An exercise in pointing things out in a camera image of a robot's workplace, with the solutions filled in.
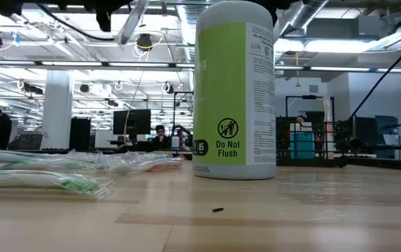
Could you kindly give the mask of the long ceiling light strip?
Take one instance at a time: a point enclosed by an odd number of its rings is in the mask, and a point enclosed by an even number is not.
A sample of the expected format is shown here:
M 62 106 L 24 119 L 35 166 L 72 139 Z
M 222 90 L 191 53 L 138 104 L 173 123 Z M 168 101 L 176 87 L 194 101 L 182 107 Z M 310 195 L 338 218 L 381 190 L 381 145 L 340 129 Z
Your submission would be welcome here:
M 367 68 L 367 67 L 340 67 L 340 66 L 286 66 L 276 65 L 274 67 L 280 71 L 323 71 L 323 72 L 351 72 L 351 73 L 392 73 L 401 74 L 401 68 L 393 68 L 391 70 L 387 68 Z
M 0 66 L 50 66 L 50 67 L 156 67 L 156 68 L 194 68 L 192 63 L 164 62 L 77 62 L 77 61 L 27 61 L 0 60 Z

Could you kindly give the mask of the black cabinet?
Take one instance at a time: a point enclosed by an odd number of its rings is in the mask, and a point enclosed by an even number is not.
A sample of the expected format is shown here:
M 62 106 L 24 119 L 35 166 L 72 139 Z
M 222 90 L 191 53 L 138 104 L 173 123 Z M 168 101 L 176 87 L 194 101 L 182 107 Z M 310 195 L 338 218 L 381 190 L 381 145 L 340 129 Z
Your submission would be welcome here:
M 88 151 L 90 145 L 91 120 L 89 118 L 72 118 L 69 137 L 69 149 Z

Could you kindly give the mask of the dark grey seat back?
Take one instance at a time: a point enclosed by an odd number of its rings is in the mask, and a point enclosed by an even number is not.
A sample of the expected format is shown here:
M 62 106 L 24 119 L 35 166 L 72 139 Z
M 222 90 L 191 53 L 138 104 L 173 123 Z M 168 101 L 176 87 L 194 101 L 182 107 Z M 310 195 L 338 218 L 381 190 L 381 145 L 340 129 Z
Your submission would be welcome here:
M 12 150 L 34 151 L 41 148 L 42 134 L 21 134 L 15 137 L 9 148 Z

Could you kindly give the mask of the white pillar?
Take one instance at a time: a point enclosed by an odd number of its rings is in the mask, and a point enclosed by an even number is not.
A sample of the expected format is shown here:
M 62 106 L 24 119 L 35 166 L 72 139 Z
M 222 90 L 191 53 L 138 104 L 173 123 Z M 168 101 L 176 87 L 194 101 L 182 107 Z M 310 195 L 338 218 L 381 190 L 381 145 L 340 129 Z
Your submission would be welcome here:
M 69 147 L 72 101 L 71 72 L 48 70 L 43 103 L 41 149 Z

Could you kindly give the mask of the silver ventilation duct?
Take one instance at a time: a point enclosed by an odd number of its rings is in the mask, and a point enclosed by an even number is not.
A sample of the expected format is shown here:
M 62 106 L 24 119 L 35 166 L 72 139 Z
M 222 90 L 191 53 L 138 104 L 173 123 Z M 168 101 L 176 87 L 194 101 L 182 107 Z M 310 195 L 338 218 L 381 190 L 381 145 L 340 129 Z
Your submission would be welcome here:
M 282 37 L 305 37 L 307 27 L 329 0 L 301 0 L 298 7 L 288 16 Z
M 180 18 L 181 35 L 185 44 L 184 53 L 188 62 L 195 60 L 195 36 L 197 19 L 204 10 L 203 6 L 178 5 L 176 7 Z

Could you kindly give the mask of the blue panel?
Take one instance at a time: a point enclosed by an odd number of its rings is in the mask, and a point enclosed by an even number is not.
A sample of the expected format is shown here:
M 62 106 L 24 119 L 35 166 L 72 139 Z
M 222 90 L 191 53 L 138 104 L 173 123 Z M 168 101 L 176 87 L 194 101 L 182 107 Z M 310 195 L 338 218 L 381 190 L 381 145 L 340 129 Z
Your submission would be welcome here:
M 386 145 L 399 144 L 398 119 L 389 115 L 376 115 L 377 132 L 380 134 Z

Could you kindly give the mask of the small white cap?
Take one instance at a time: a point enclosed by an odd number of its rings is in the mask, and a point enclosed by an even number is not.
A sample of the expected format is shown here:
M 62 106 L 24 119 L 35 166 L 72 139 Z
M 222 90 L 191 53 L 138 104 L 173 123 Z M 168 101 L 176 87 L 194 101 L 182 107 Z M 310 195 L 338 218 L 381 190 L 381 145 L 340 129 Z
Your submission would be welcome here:
M 295 157 L 297 159 L 315 157 L 315 134 L 310 122 L 295 123 Z

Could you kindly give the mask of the green white wipes canister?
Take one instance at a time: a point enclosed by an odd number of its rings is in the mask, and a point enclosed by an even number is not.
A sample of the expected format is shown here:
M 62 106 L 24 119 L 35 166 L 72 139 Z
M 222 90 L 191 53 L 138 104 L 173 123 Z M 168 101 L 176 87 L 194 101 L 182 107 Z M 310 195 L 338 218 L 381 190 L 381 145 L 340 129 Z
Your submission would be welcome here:
M 259 180 L 276 175 L 273 21 L 250 1 L 221 1 L 195 36 L 195 176 Z

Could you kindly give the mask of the black monitor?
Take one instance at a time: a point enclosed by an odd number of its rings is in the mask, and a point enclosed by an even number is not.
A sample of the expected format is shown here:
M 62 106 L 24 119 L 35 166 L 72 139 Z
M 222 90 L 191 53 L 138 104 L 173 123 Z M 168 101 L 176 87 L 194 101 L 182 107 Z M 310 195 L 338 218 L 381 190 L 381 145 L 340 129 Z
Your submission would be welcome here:
M 134 109 L 113 112 L 114 134 L 150 134 L 151 110 Z
M 377 143 L 377 122 L 375 118 L 355 117 L 356 139 L 367 145 Z

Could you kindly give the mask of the green toothbrush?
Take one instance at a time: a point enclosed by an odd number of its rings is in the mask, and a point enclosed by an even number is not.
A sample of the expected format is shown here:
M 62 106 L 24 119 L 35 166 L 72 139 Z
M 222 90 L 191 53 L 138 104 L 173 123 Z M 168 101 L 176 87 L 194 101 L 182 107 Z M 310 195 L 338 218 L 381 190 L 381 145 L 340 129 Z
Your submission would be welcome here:
M 115 184 L 108 178 L 40 170 L 0 170 L 0 190 L 54 190 L 96 199 L 110 195 Z
M 49 172 L 77 172 L 84 169 L 95 169 L 90 162 L 66 158 L 33 158 L 20 162 L 0 162 L 0 170 L 39 170 Z

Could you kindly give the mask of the black aluminium frame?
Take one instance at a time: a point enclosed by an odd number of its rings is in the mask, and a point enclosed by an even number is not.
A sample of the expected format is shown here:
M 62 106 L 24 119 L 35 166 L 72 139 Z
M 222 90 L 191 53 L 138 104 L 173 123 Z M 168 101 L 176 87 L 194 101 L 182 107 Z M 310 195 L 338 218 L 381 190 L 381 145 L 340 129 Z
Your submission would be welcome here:
M 44 152 L 47 154 L 68 154 L 69 152 Z M 186 160 L 192 159 L 191 153 L 182 153 L 182 152 L 170 152 L 173 155 L 180 155 L 183 156 Z M 401 170 L 401 160 L 392 160 L 392 159 L 381 159 L 381 158 L 373 158 L 367 156 L 350 156 L 350 155 L 343 155 L 339 156 L 340 158 L 344 158 L 347 161 L 347 165 L 359 165 L 359 166 L 366 166 L 366 167 L 380 167 L 380 168 L 387 168 L 387 169 L 399 169 Z

